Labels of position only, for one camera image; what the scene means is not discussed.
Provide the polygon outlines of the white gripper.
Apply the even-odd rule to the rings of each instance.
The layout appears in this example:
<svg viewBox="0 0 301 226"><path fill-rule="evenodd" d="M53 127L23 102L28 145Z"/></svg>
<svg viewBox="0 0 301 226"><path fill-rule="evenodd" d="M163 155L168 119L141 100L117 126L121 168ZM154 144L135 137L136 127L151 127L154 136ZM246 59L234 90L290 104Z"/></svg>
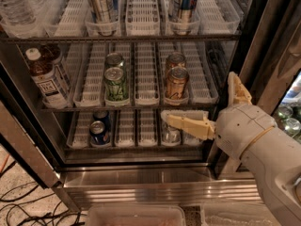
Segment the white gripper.
<svg viewBox="0 0 301 226"><path fill-rule="evenodd" d="M161 119L169 126L202 140L213 140L229 157L238 160L244 150L257 138L275 128L275 120L251 104L252 96L239 76L228 76L229 103L220 111L215 122L204 110L163 110Z"/></svg>

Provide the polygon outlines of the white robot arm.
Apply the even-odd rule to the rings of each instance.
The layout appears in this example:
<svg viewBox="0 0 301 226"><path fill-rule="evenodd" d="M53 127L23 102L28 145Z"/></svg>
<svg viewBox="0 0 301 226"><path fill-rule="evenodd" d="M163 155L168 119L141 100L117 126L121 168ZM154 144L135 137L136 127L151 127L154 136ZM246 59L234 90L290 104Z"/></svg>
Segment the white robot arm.
<svg viewBox="0 0 301 226"><path fill-rule="evenodd" d="M161 119L216 146L254 176L262 201L282 226L301 226L301 145L277 127L273 117L253 105L239 76L228 77L228 106L216 121L200 110L165 110Z"/></svg>

